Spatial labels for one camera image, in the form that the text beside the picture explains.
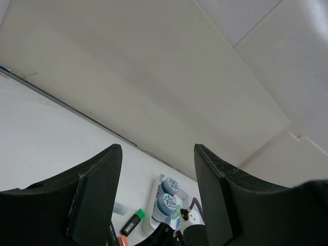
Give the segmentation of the green eraser case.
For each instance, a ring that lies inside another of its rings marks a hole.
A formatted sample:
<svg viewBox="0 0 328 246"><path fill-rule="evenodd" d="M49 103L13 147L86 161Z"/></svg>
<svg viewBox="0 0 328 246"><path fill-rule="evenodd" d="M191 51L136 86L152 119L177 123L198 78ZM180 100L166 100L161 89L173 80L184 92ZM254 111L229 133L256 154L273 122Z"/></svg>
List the green eraser case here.
<svg viewBox="0 0 328 246"><path fill-rule="evenodd" d="M178 205L176 210L171 214L171 220L176 220L179 217L180 208L181 206Z"/></svg>

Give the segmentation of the green cap black highlighter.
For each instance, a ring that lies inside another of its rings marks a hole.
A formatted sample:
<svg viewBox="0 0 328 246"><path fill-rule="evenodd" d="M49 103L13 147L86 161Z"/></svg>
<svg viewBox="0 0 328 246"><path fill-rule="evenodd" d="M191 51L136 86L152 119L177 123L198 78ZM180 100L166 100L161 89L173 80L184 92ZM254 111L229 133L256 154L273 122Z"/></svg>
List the green cap black highlighter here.
<svg viewBox="0 0 328 246"><path fill-rule="evenodd" d="M138 209L121 228L120 234L128 237L145 216L143 209Z"/></svg>

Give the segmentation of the blue cap clear marker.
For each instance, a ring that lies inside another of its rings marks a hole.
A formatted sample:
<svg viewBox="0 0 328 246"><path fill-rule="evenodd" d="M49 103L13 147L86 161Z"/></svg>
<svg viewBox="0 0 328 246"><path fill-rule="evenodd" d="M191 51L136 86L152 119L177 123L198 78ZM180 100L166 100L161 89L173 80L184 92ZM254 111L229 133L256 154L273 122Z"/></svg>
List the blue cap clear marker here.
<svg viewBox="0 0 328 246"><path fill-rule="evenodd" d="M119 214L119 215L126 215L128 212L128 209L126 206L124 206L118 202L115 202L114 207L113 207L113 212L116 214Z"/></svg>

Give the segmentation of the blue patterned tape roll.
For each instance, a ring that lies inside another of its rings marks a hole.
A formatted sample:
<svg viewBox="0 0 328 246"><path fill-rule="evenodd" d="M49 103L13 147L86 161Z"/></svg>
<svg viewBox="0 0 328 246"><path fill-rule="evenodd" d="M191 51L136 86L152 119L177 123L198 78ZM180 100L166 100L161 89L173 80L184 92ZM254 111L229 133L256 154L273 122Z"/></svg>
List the blue patterned tape roll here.
<svg viewBox="0 0 328 246"><path fill-rule="evenodd" d="M170 194L171 196L174 196L179 190L180 186L178 182L174 178L168 177L159 184L156 197L163 194Z"/></svg>

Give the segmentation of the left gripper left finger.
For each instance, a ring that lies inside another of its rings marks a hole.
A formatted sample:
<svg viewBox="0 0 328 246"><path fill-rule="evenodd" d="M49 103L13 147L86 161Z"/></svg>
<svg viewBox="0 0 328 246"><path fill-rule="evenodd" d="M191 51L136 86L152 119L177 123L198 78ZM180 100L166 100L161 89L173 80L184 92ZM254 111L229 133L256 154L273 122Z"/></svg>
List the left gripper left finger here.
<svg viewBox="0 0 328 246"><path fill-rule="evenodd" d="M122 164L113 144L25 189L1 192L1 245L106 245Z"/></svg>

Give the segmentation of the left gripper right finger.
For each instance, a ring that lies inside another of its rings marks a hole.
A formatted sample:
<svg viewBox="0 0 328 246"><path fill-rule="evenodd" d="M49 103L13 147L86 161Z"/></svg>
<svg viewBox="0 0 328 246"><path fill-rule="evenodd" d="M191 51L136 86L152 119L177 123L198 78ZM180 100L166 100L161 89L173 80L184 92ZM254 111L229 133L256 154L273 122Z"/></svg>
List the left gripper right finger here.
<svg viewBox="0 0 328 246"><path fill-rule="evenodd" d="M210 245L327 245L327 181L287 188L201 144L194 163Z"/></svg>

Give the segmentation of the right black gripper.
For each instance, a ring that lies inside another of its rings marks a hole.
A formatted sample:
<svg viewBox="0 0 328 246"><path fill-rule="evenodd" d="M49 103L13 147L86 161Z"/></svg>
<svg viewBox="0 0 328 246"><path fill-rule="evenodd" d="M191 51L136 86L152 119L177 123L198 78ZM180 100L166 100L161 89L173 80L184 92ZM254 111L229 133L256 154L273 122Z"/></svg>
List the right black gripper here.
<svg viewBox="0 0 328 246"><path fill-rule="evenodd" d="M157 229L145 240L136 244L139 246L193 246L208 245L208 237L205 225L194 224L187 227L183 233L174 230L165 223L161 223Z"/></svg>

